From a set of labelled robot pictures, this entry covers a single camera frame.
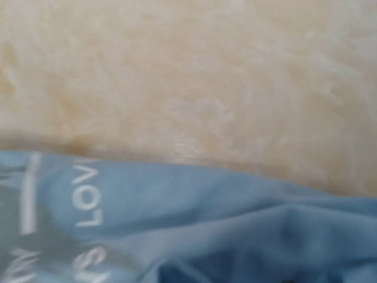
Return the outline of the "light blue printed t-shirt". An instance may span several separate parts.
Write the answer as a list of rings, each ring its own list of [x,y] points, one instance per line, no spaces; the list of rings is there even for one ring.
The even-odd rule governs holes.
[[[376,199],[2,151],[1,281],[375,282]]]

